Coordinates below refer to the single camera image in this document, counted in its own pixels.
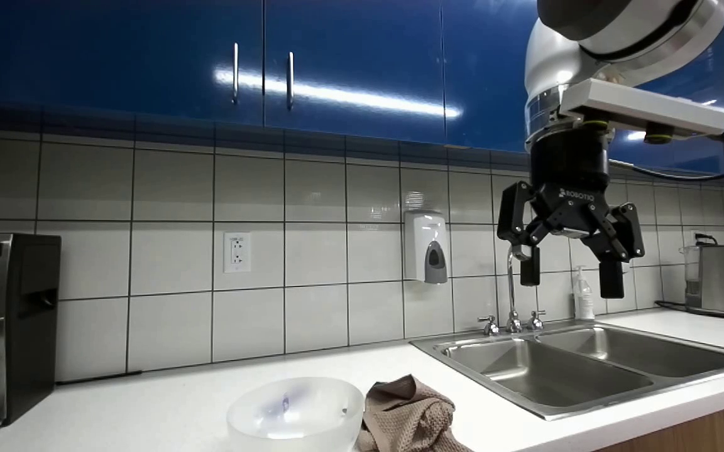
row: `brown towel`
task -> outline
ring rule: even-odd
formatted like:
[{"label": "brown towel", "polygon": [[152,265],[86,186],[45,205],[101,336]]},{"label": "brown towel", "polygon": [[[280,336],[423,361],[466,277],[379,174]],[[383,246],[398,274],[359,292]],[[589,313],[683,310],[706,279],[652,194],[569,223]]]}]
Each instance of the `brown towel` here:
[{"label": "brown towel", "polygon": [[413,373],[377,382],[364,400],[359,452],[470,452],[452,434],[456,405]]}]

